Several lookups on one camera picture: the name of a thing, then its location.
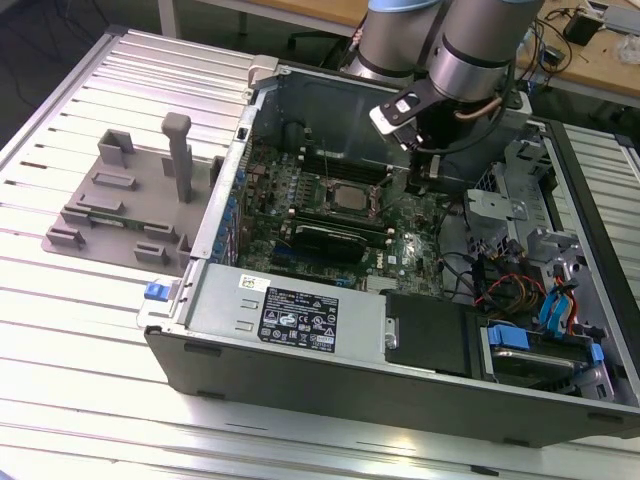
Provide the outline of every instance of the metal bracket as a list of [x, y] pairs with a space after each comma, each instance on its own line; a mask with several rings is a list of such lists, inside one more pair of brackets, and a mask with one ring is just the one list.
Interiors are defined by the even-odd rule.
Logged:
[[278, 59], [267, 55], [256, 55], [248, 71], [248, 86], [258, 87], [258, 83], [274, 77], [278, 68]]
[[546, 228], [536, 228], [527, 237], [529, 258], [540, 262], [550, 262], [570, 248], [580, 245], [578, 237], [568, 233], [550, 232]]

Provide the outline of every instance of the metal case frame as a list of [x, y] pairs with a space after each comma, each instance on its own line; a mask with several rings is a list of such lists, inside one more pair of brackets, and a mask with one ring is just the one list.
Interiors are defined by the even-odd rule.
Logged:
[[[287, 75], [291, 70], [291, 67], [279, 66], [276, 74]], [[324, 73], [304, 73], [332, 78]], [[333, 81], [375, 88], [339, 77], [333, 77]], [[265, 86], [258, 93], [256, 104], [246, 108], [243, 128], [250, 131], [265, 92], [273, 88], [273, 82]], [[577, 216], [583, 222], [578, 236], [586, 246], [585, 255], [596, 284], [604, 285], [621, 269], [619, 263], [613, 261], [615, 257], [609, 255], [613, 249], [610, 242], [607, 247], [606, 233], [601, 235], [592, 230], [601, 227], [601, 220], [599, 226], [597, 210], [585, 199], [591, 198], [591, 194], [584, 186], [584, 177], [579, 168], [572, 167], [576, 163], [575, 155], [566, 134], [563, 136], [561, 125], [539, 122], [538, 126], [547, 133], [545, 143], [554, 152], [551, 157], [559, 183], [571, 194], [576, 188], [582, 192], [576, 205]], [[640, 409], [635, 406], [605, 404], [407, 367], [345, 361], [322, 353], [192, 330], [191, 316], [196, 312], [198, 298], [211, 288], [211, 280], [207, 279], [219, 276], [237, 284], [242, 274], [240, 269], [207, 263], [245, 146], [240, 138], [235, 141], [237, 147], [232, 145], [229, 150], [221, 172], [223, 182], [214, 190], [207, 220], [196, 241], [194, 257], [199, 258], [194, 258], [190, 265], [174, 302], [163, 309], [147, 302], [141, 313], [141, 318], [149, 324], [146, 339], [174, 388], [189, 394], [533, 447], [590, 435], [626, 438], [640, 433]], [[287, 279], [282, 277], [261, 276], [269, 278], [274, 286], [287, 285]], [[318, 289], [316, 284], [306, 283], [296, 285], [303, 290], [305, 287]], [[607, 294], [601, 296], [607, 319], [622, 352], [629, 380], [637, 392], [640, 391], [636, 373], [640, 365], [636, 363], [639, 352], [633, 343], [629, 345], [624, 339], [638, 335], [638, 325], [634, 323], [638, 310], [628, 286], [625, 289], [617, 283], [614, 289], [609, 287], [600, 293]], [[259, 302], [249, 297], [245, 300]], [[209, 310], [206, 314], [215, 313]], [[314, 379], [312, 386], [308, 378]], [[523, 414], [533, 411], [536, 415]]]

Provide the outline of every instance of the black cable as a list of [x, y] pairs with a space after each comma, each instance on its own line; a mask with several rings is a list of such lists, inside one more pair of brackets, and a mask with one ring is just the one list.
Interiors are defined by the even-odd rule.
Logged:
[[[76, 20], [74, 20], [71, 17], [68, 17], [67, 15], [63, 15], [62, 14], [62, 8], [60, 7], [60, 3], [59, 0], [53, 0], [53, 5], [56, 9], [56, 16], [62, 20], [65, 24], [65, 26], [67, 27], [67, 29], [69, 30], [69, 32], [71, 32], [71, 34], [77, 38], [78, 40], [82, 41], [83, 43], [86, 43], [88, 45], [93, 45], [96, 42], [96, 38], [91, 34], [91, 32], [89, 32], [86, 28], [84, 28], [82, 25], [80, 25]], [[73, 28], [71, 28], [71, 26], [75, 26], [76, 28], [78, 28], [80, 31], [82, 31], [88, 38], [89, 40], [82, 38], [81, 36], [79, 36], [74, 30]]]
[[367, 14], [368, 14], [368, 12], [364, 14], [364, 17], [362, 17], [362, 20], [360, 20], [360, 23], [358, 24], [358, 26], [354, 30], [353, 35], [351, 35], [351, 38], [349, 39], [349, 43], [347, 43], [347, 47], [344, 49], [344, 53], [342, 54], [342, 57], [340, 58], [340, 61], [338, 62], [338, 67], [336, 68], [336, 70], [340, 70], [340, 67], [342, 67], [342, 64], [345, 62], [345, 60], [349, 56], [351, 46], [353, 45], [353, 37], [355, 37], [356, 34], [358, 33], [358, 30], [360, 30], [363, 27], [364, 22], [367, 19]]
[[15, 91], [16, 91], [17, 97], [20, 100], [22, 100], [26, 105], [28, 105], [31, 108], [33, 108], [34, 110], [36, 108], [38, 108], [31, 101], [27, 100], [27, 98], [22, 93], [22, 87], [20, 85], [20, 80], [18, 79], [18, 76], [16, 75], [16, 72], [13, 70], [13, 67], [11, 66], [11, 63], [9, 62], [9, 59], [5, 55], [5, 52], [4, 52], [4, 50], [3, 50], [3, 48], [1, 46], [0, 46], [0, 62], [2, 62], [4, 64], [4, 66], [5, 66], [6, 70], [7, 70], [7, 73], [13, 79], [13, 83], [14, 83], [14, 86], [15, 86]]
[[480, 143], [485, 138], [487, 138], [489, 135], [491, 135], [496, 130], [496, 128], [498, 128], [498, 125], [500, 125], [500, 122], [504, 118], [505, 113], [507, 113], [507, 103], [508, 103], [507, 100], [516, 80], [515, 72], [516, 72], [516, 60], [513, 59], [509, 63], [509, 69], [507, 70], [507, 84], [501, 95], [502, 104], [500, 105], [500, 110], [498, 111], [498, 114], [491, 119], [489, 126], [483, 133], [481, 133], [480, 135], [477, 135], [476, 137], [472, 137], [467, 141], [458, 144], [455, 147], [437, 148], [437, 149], [418, 147], [415, 149], [415, 151], [420, 153], [426, 153], [428, 155], [449, 155], [451, 153], [461, 152], [463, 150], [471, 148], [474, 145]]
[[538, 23], [534, 22], [533, 23], [533, 37], [534, 37], [534, 41], [533, 41], [533, 55], [531, 55], [531, 61], [529, 62], [529, 65], [527, 66], [527, 69], [522, 72], [522, 75], [520, 75], [520, 78], [518, 78], [517, 82], [521, 82], [524, 77], [527, 75], [527, 73], [529, 73], [531, 71], [531, 69], [533, 69], [533, 71], [535, 71], [535, 65], [538, 61], [538, 55], [540, 54], [540, 48], [543, 45], [542, 42], [542, 38], [544, 35], [544, 31], [538, 32]]
[[100, 8], [100, 5], [98, 5], [97, 0], [91, 0], [91, 3], [93, 4], [93, 8], [95, 8], [96, 12], [104, 22], [105, 26], [108, 27], [110, 25], [109, 20], [107, 19], [107, 16], [102, 11], [102, 8]]
[[60, 51], [60, 46], [58, 45], [58, 41], [56, 40], [56, 36], [53, 34], [53, 28], [51, 27], [51, 22], [49, 21], [49, 15], [47, 15], [47, 10], [44, 6], [44, 3], [40, 3], [40, 11], [42, 12], [42, 18], [44, 20], [44, 24], [47, 28], [47, 32], [49, 33], [49, 38], [51, 39], [51, 44], [53, 45], [53, 49], [56, 51], [56, 56], [60, 63], [64, 61], [62, 58], [62, 52]]
[[[473, 275], [473, 272], [471, 270], [467, 270], [466, 272], [462, 272], [460, 274], [460, 277], [456, 277], [456, 285], [455, 287], [453, 287], [453, 295], [451, 295], [449, 297], [449, 300], [453, 300], [454, 298], [456, 298], [458, 295], [462, 295], [462, 292], [459, 292], [458, 289], [460, 288], [460, 283], [461, 279], [463, 278], [464, 275]], [[471, 297], [475, 298], [475, 295], [473, 295], [473, 293], [469, 294]]]
[[28, 37], [22, 35], [19, 31], [15, 30], [13, 27], [11, 27], [10, 25], [5, 25], [5, 28], [11, 32], [13, 35], [15, 35], [16, 37], [18, 37], [20, 40], [22, 40], [25, 44], [27, 44], [29, 47], [31, 47], [33, 50], [35, 50], [36, 52], [38, 52], [40, 55], [42, 55], [43, 57], [45, 57], [47, 60], [50, 60], [51, 62], [55, 62], [55, 63], [60, 63], [60, 60], [58, 58], [56, 58], [56, 56], [51, 55], [49, 52], [43, 50], [41, 47], [39, 47], [36, 43], [32, 42]]
[[540, 24], [544, 25], [545, 27], [549, 27], [551, 30], [553, 30], [556, 33], [556, 35], [558, 35], [558, 37], [560, 37], [562, 39], [562, 41], [565, 43], [565, 45], [569, 49], [569, 60], [567, 61], [567, 63], [562, 68], [554, 68], [553, 70], [549, 70], [542, 64], [542, 61], [540, 62], [540, 67], [542, 67], [542, 69], [545, 72], [547, 72], [548, 74], [550, 74], [551, 76], [554, 76], [554, 75], [557, 75], [558, 73], [564, 72], [567, 68], [569, 68], [569, 65], [571, 65], [571, 62], [573, 62], [573, 48], [571, 47], [571, 43], [569, 43], [569, 40], [564, 38], [564, 35], [562, 35], [562, 32], [560, 32], [560, 30], [558, 30], [556, 27], [551, 25], [549, 22], [546, 22], [545, 20], [540, 20], [539, 18], [536, 19], [536, 22], [539, 22]]
[[586, 9], [584, 7], [569, 7], [569, 8], [555, 8], [547, 13], [544, 17], [545, 20], [555, 20], [559, 17], [567, 16], [569, 18], [573, 18], [573, 16], [577, 12], [584, 12]]

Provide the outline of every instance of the red cable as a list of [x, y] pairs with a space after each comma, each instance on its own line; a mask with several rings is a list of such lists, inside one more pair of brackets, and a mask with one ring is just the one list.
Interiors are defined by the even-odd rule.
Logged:
[[[495, 289], [498, 285], [500, 285], [502, 282], [504, 282], [506, 279], [511, 278], [511, 277], [516, 277], [516, 278], [524, 278], [525, 280], [528, 280], [529, 282], [531, 282], [533, 285], [535, 285], [536, 287], [538, 287], [538, 289], [540, 290], [540, 292], [542, 293], [543, 296], [547, 296], [544, 288], [542, 288], [542, 285], [540, 285], [539, 282], [535, 281], [534, 279], [527, 277], [526, 275], [518, 275], [516, 273], [510, 273], [508, 275], [505, 275], [503, 277], [500, 277], [493, 285], [491, 285], [491, 287], [489, 287], [489, 290], [487, 290], [487, 293], [491, 293], [493, 291], [493, 289]], [[480, 297], [478, 299], [476, 299], [476, 301], [473, 303], [474, 305], [478, 305], [482, 300], [484, 300], [484, 298]]]

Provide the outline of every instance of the power supply label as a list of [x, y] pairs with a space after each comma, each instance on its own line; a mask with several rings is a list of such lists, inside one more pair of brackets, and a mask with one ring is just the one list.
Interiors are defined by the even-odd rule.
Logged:
[[267, 288], [258, 337], [263, 342], [334, 353], [338, 299]]

